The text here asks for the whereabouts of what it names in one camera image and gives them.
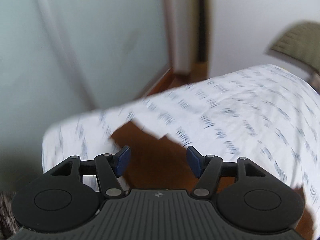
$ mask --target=ribbed gray surface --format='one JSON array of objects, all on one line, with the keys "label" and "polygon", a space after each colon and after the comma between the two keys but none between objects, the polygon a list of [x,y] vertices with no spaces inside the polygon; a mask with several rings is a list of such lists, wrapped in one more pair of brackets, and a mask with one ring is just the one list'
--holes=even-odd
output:
[{"label": "ribbed gray surface", "polygon": [[60,234],[43,234],[23,228],[11,239],[301,240],[302,238],[293,230],[274,236],[256,236],[242,232],[221,219],[210,202],[192,199],[184,190],[132,190],[126,198],[108,200],[93,220],[78,229]]},{"label": "ribbed gray surface", "polygon": [[320,71],[320,24],[299,23],[286,31],[271,49]]}]

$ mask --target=white cloth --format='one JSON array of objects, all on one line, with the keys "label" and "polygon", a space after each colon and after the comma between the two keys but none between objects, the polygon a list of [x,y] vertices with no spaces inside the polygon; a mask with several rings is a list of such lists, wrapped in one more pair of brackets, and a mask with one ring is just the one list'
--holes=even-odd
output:
[{"label": "white cloth", "polygon": [[[303,184],[316,237],[319,106],[320,96],[295,75],[274,65],[250,67],[55,124],[44,135],[43,170],[71,155],[88,160],[116,153],[110,135],[133,120],[144,131],[158,138],[167,134],[202,155],[217,155],[227,162],[245,156],[290,187]],[[97,189],[94,178],[84,182]]]}]

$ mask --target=metal screw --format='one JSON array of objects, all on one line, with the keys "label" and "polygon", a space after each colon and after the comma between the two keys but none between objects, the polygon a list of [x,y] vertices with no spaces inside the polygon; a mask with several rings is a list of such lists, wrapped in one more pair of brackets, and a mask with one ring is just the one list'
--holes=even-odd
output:
[{"label": "metal screw", "polygon": [[196,196],[199,196],[199,197],[204,197],[204,196],[207,196],[209,195],[209,190],[205,189],[205,188],[197,188],[194,190],[193,192]]},{"label": "metal screw", "polygon": [[106,194],[110,197],[117,197],[122,193],[118,188],[110,188],[106,191]]}]

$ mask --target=circular pad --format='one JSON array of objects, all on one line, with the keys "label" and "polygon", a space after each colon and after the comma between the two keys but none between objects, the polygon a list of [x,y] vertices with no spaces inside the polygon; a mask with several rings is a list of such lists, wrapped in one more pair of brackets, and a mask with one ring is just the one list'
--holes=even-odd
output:
[{"label": "circular pad", "polygon": [[70,204],[71,200],[72,196],[67,191],[48,189],[36,195],[35,204],[43,210],[54,211],[65,208]]},{"label": "circular pad", "polygon": [[219,193],[217,208],[239,228],[275,233],[296,226],[304,202],[274,177],[246,177]]},{"label": "circular pad", "polygon": [[281,203],[281,198],[272,191],[257,189],[245,194],[244,201],[249,207],[267,211],[277,208]]},{"label": "circular pad", "polygon": [[94,217],[96,192],[70,176],[44,176],[20,190],[12,201],[19,224],[38,232],[71,230]]}]

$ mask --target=blue gripper pad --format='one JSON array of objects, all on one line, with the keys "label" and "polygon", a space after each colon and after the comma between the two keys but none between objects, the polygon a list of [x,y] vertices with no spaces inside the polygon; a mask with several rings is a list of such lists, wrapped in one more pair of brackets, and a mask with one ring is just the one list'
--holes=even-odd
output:
[{"label": "blue gripper pad", "polygon": [[119,178],[127,169],[131,159],[131,150],[129,146],[124,146],[120,151],[117,152],[114,158],[114,174],[117,178]]},{"label": "blue gripper pad", "polygon": [[187,162],[194,176],[199,179],[204,171],[204,157],[193,146],[187,148]]}]

